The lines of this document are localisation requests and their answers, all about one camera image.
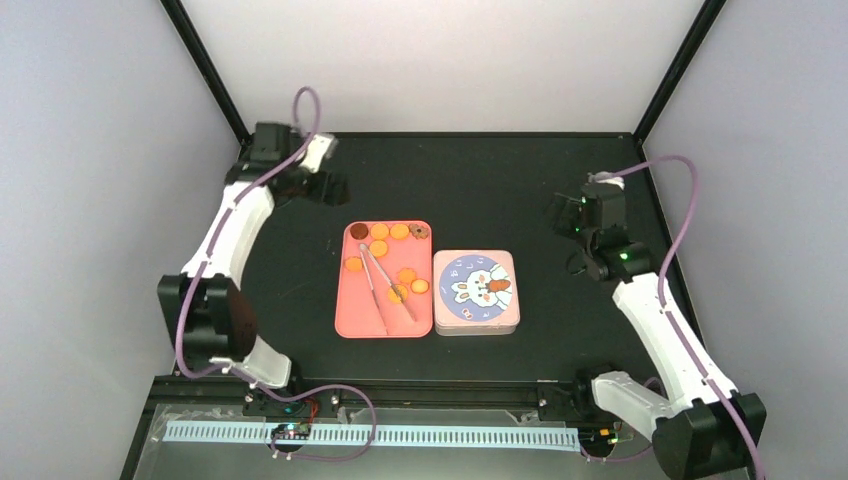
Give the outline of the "silver tin lid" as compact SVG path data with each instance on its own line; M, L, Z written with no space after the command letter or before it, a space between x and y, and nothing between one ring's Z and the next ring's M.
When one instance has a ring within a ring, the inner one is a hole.
M434 326L519 325L514 259L506 250L441 250L433 259Z

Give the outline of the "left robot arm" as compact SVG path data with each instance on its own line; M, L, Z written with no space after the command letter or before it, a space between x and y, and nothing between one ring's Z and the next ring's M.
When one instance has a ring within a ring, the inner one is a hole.
M322 169L337 145L327 133L298 138L290 125L260 122L225 176L221 203L200 246L180 272L164 275L157 297L178 371L200 378L235 373L253 386L288 386L292 360L258 333L242 277L254 243L274 210L296 198L337 206L347 179Z

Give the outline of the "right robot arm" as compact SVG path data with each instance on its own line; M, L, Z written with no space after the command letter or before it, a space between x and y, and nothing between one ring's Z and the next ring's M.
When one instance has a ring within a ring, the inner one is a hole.
M612 282L612 300L632 325L664 393L620 370L591 374L569 392L572 410L593 419L615 415L649 440L670 479L701 479L749 468L761 472L756 447L767 412L743 394L698 341L648 247L629 236L624 189L590 182L576 197L556 193L550 228L573 241L588 275Z

